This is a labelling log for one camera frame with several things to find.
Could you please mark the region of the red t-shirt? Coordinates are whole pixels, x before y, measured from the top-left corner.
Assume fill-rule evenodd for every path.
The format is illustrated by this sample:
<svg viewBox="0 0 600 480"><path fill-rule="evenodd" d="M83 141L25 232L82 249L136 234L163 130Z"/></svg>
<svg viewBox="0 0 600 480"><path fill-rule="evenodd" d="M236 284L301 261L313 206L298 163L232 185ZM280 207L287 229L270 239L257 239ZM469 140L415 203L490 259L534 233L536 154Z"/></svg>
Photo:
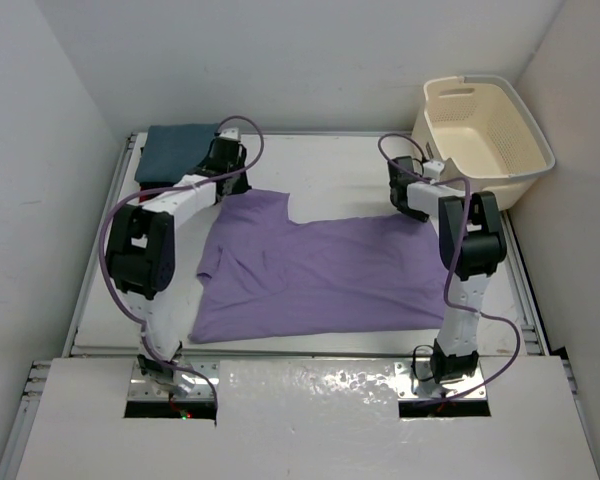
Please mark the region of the red t-shirt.
<svg viewBox="0 0 600 480"><path fill-rule="evenodd" d="M139 196L138 203L142 204L144 202L147 202L147 201L153 199L154 197L155 197L155 194L146 194L146 193L143 193L142 195Z"/></svg>

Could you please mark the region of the blue-grey t-shirt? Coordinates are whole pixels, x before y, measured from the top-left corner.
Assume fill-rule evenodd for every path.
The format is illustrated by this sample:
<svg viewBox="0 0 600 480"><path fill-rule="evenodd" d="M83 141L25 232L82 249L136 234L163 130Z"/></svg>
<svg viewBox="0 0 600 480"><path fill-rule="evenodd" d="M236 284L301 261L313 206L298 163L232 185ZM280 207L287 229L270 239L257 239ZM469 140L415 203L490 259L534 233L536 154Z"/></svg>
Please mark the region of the blue-grey t-shirt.
<svg viewBox="0 0 600 480"><path fill-rule="evenodd" d="M138 184L174 185L207 155L218 124L152 125L135 172Z"/></svg>

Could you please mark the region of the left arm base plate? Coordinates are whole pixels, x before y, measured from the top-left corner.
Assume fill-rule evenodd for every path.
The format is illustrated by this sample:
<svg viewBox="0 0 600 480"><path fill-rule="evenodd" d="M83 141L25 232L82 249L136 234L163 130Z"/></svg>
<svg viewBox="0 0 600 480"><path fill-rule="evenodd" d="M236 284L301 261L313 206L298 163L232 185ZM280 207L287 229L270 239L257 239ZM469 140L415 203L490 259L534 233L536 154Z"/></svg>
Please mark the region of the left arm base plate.
<svg viewBox="0 0 600 480"><path fill-rule="evenodd" d="M131 370L127 390L127 400L131 402L166 402L173 397L177 402L213 401L214 395L210 384L219 387L218 363L203 361L194 363L190 368L198 370L209 381L191 373L177 371L175 373L157 373L144 371L135 361Z"/></svg>

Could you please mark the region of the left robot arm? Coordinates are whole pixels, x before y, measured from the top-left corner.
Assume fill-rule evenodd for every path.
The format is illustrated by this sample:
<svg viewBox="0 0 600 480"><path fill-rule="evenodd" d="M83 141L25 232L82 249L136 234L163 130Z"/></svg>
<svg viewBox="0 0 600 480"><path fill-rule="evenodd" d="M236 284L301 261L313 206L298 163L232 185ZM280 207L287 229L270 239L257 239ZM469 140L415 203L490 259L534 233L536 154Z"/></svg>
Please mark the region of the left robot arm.
<svg viewBox="0 0 600 480"><path fill-rule="evenodd" d="M167 293L176 273L177 231L225 197L250 189L247 149L236 128L214 135L200 164L175 184L154 187L119 201L107 214L98 240L98 260L112 300L139 326L138 357L144 375L173 380L187 372L174 358L181 349Z"/></svg>

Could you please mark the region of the black t-shirt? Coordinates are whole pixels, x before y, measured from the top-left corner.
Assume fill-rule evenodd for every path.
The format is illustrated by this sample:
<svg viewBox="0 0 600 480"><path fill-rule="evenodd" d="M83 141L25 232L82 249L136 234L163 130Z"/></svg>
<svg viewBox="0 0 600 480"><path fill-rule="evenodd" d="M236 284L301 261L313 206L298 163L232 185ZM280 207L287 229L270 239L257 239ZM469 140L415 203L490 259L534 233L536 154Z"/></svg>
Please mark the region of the black t-shirt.
<svg viewBox="0 0 600 480"><path fill-rule="evenodd" d="M140 190L146 191L146 190L166 188L166 187L172 187L172 186L173 186L173 184L169 183L169 182L143 182L143 183L140 183Z"/></svg>

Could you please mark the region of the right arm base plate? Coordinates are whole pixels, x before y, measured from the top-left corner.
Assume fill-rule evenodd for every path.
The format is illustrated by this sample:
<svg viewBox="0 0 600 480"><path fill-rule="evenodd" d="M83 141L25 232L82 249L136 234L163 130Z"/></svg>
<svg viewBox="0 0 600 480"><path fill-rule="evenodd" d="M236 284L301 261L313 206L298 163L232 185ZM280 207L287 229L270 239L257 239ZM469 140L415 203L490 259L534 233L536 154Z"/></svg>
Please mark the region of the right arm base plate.
<svg viewBox="0 0 600 480"><path fill-rule="evenodd" d="M398 360L394 363L393 387L398 399L425 402L437 399L454 401L486 401L487 390L480 366L472 374L462 374L451 380L429 379L432 371L427 357Z"/></svg>

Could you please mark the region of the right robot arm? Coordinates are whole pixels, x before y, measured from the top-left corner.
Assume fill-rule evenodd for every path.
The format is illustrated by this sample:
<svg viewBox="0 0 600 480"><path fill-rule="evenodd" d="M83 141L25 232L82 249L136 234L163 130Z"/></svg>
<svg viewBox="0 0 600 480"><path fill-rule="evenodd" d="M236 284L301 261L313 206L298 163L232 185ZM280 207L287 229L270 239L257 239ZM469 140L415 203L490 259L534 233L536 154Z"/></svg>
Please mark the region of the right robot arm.
<svg viewBox="0 0 600 480"><path fill-rule="evenodd" d="M416 172L410 156L388 161L390 200L407 216L438 222L438 250L447 279L445 312L432 347L436 383L471 376L478 367L477 328L486 288L507 254L495 195L473 193L461 177L441 181Z"/></svg>

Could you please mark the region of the purple t-shirt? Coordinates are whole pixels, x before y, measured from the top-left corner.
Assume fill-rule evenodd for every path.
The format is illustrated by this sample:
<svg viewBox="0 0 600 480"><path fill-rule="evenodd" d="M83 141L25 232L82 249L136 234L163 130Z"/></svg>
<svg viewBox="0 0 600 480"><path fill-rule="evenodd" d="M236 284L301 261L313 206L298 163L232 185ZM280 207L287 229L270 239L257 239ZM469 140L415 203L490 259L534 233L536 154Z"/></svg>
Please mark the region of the purple t-shirt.
<svg viewBox="0 0 600 480"><path fill-rule="evenodd" d="M447 271L402 214L293 222L286 193L231 196L208 234L195 343L441 326Z"/></svg>

